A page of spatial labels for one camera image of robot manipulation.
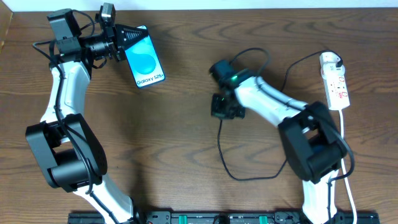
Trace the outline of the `blue Galaxy smartphone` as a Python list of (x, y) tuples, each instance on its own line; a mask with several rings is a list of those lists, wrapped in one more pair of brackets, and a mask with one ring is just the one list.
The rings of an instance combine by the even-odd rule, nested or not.
[(149, 34), (128, 46), (124, 52), (138, 88), (165, 80), (164, 70)]

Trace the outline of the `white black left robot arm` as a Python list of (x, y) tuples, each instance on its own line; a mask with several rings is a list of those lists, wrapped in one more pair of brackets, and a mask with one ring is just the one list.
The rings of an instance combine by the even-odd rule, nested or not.
[(113, 4), (105, 3), (89, 23), (100, 33), (83, 35), (75, 13), (61, 9), (47, 16), (54, 34), (44, 52), (52, 90), (43, 117), (27, 127), (25, 137), (49, 186), (84, 198), (105, 223), (145, 223), (145, 213), (108, 175), (105, 151), (85, 120), (84, 107), (95, 62), (125, 60), (126, 49), (148, 31), (116, 24)]

